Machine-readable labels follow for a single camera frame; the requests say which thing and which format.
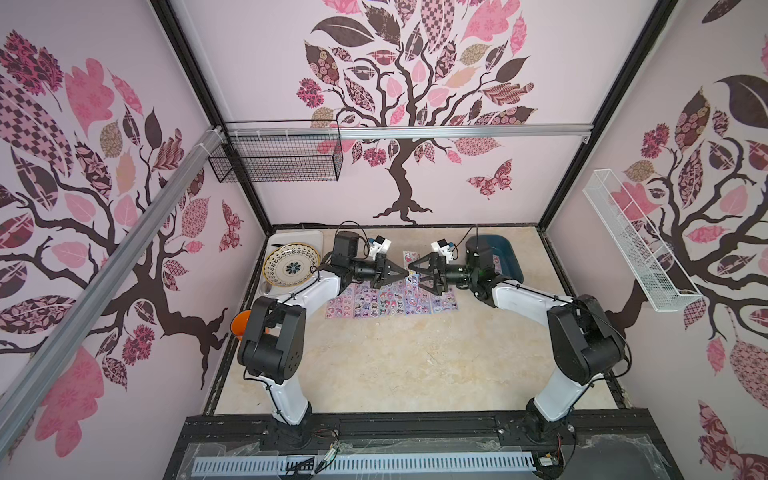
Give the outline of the character sticker sheet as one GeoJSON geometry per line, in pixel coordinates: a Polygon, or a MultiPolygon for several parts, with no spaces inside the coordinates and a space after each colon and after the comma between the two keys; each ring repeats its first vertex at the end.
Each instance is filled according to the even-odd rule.
{"type": "Polygon", "coordinates": [[[458,303],[453,291],[441,295],[429,295],[430,310],[432,314],[446,313],[458,310],[458,303]]]}
{"type": "Polygon", "coordinates": [[[405,286],[402,283],[391,284],[378,293],[379,316],[405,314],[405,286]]]}
{"type": "Polygon", "coordinates": [[[357,284],[353,296],[354,318],[378,318],[380,315],[379,291],[367,283],[357,284]]]}

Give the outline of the pink sticker sheet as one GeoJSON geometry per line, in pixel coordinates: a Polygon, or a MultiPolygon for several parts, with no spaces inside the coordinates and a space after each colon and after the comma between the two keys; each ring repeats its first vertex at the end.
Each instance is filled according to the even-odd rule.
{"type": "Polygon", "coordinates": [[[328,301],[325,317],[327,319],[350,319],[354,317],[355,288],[347,287],[339,296],[328,301]]]}

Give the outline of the teal plastic storage box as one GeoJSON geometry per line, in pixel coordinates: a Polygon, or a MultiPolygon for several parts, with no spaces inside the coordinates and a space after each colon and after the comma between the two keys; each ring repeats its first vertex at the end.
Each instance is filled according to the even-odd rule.
{"type": "Polygon", "coordinates": [[[467,265],[478,270],[481,277],[501,275],[519,283],[524,274],[510,241],[500,235],[475,235],[466,244],[467,265]]]}

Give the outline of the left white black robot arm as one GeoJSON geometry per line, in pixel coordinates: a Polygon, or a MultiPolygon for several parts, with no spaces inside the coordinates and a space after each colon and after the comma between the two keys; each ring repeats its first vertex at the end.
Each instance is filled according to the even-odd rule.
{"type": "Polygon", "coordinates": [[[389,239],[368,239],[364,257],[357,256],[359,241],[355,232],[336,233],[331,252],[310,267],[308,285],[277,298],[260,296],[230,324],[239,341],[236,359],[244,368],[244,378],[264,387],[272,401],[272,415],[283,425],[299,427],[312,413],[298,377],[307,319],[352,284],[368,283],[380,289],[409,275],[388,259],[389,239]]]}

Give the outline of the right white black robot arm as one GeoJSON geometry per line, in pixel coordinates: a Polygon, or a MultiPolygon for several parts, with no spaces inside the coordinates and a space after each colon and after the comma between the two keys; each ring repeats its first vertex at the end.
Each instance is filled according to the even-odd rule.
{"type": "Polygon", "coordinates": [[[526,406],[541,428],[562,421],[594,382],[618,363],[630,361],[625,337],[590,295],[546,293],[524,284],[511,243],[498,235],[475,235],[459,263],[456,246],[440,240],[433,251],[409,264],[419,287],[439,296],[454,287],[472,292],[490,307],[522,315],[547,328],[555,370],[545,388],[526,406]]]}

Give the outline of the patterned ceramic plate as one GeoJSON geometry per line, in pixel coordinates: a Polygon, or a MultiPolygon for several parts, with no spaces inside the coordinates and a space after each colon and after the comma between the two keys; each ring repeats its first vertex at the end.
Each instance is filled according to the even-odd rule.
{"type": "Polygon", "coordinates": [[[313,269],[320,264],[320,259],[320,253],[311,245],[286,244],[266,257],[262,276],[272,287],[297,287],[312,276],[313,269]]]}

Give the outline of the orange cup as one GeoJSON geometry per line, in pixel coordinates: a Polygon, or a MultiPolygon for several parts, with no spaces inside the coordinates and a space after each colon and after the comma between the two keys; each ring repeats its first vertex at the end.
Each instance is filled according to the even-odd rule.
{"type": "Polygon", "coordinates": [[[230,324],[230,331],[232,335],[238,340],[241,340],[243,338],[243,335],[246,331],[246,328],[249,322],[250,313],[251,313],[250,310],[246,310],[238,313],[230,324]]]}

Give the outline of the aluminium rail back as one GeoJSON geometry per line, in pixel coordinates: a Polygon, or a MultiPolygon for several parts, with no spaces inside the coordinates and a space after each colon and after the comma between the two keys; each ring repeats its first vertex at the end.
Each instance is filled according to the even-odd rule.
{"type": "Polygon", "coordinates": [[[512,138],[512,137],[589,137],[591,124],[521,124],[470,126],[404,126],[404,127],[288,127],[276,123],[234,123],[227,126],[233,136],[297,137],[326,135],[341,140],[430,139],[430,138],[512,138]]]}

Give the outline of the aluminium rail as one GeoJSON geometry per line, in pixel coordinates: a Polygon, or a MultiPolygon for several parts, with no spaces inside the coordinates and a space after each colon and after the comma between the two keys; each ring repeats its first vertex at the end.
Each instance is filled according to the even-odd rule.
{"type": "Polygon", "coordinates": [[[341,140],[430,139],[430,138],[512,138],[512,137],[589,137],[591,124],[521,124],[470,126],[404,126],[404,127],[288,127],[276,123],[234,123],[227,126],[233,136],[297,137],[326,135],[341,140]]]}
{"type": "Polygon", "coordinates": [[[145,213],[110,255],[106,265],[10,384],[1,397],[2,456],[7,455],[29,418],[125,282],[130,268],[137,263],[182,193],[204,167],[210,152],[223,141],[221,126],[212,126],[201,135],[168,184],[150,201],[145,213]]]}

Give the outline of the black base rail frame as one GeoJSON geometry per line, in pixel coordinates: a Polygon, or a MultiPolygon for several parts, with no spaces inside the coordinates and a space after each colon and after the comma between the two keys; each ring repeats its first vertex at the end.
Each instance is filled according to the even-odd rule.
{"type": "Polygon", "coordinates": [[[524,411],[312,414],[300,427],[267,415],[187,419],[165,471],[190,476],[198,457],[529,452],[536,470],[213,479],[677,479],[680,470],[649,412],[578,410],[541,428],[524,411]]]}

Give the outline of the aluminium rail left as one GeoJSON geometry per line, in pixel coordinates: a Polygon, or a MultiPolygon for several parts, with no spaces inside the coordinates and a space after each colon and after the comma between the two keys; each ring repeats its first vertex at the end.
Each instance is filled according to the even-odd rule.
{"type": "Polygon", "coordinates": [[[145,213],[110,255],[106,265],[10,384],[1,397],[2,456],[7,455],[29,418],[125,282],[130,268],[137,263],[182,193],[204,167],[210,152],[223,141],[221,126],[212,126],[201,135],[168,184],[150,201],[145,213]]]}

